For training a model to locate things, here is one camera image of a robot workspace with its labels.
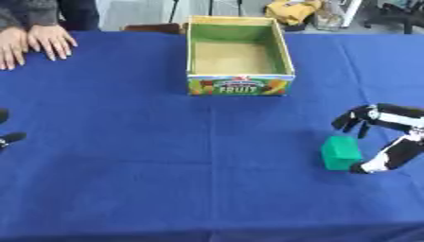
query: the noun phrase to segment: table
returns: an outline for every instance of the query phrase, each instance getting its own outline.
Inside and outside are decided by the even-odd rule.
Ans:
[[[75,36],[67,61],[33,53],[0,73],[1,131],[28,133],[0,155],[2,238],[424,237],[424,157],[364,176],[319,153],[350,107],[422,105],[421,36],[287,35],[298,77],[283,97],[186,95],[181,36]],[[370,130],[363,156],[396,135]]]

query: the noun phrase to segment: dark sleeve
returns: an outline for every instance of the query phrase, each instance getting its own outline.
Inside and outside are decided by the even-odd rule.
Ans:
[[[10,26],[21,26],[21,24],[8,8],[0,6],[0,31]]]
[[[58,23],[56,0],[23,0],[27,9],[29,26],[53,26]]]

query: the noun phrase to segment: floor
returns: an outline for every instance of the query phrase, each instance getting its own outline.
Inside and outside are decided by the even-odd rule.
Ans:
[[[236,0],[215,0],[216,15],[237,15]],[[374,25],[364,28],[363,21],[376,5],[375,0],[365,0],[349,28],[338,32],[325,32],[309,25],[300,33],[340,33],[340,34],[401,34],[402,25]],[[272,0],[244,0],[243,11],[246,16],[262,16],[262,8]],[[103,30],[115,31],[128,24],[166,23],[172,10],[172,0],[97,0],[100,11],[100,25]],[[180,0],[174,22],[183,23],[189,15],[205,15],[208,0]],[[424,29],[415,27],[415,33]]]

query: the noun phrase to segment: person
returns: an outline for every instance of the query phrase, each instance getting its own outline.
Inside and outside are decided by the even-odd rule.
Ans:
[[[59,23],[59,10],[70,30],[97,28],[95,0],[1,0],[0,70],[13,70],[25,64],[31,47],[44,50],[49,59],[65,60],[78,44]]]

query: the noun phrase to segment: robotic hand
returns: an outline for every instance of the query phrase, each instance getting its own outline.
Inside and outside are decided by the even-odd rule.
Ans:
[[[0,124],[6,122],[9,118],[9,111],[6,109],[0,109]],[[4,149],[13,142],[23,140],[27,137],[24,132],[13,132],[7,135],[0,136],[0,150]]]
[[[405,134],[385,146],[369,162],[353,164],[353,173],[374,173],[396,169],[424,151],[424,110],[379,103],[360,106],[336,118],[331,125],[336,130],[350,132],[362,123],[358,137],[366,136],[371,126],[403,131]]]

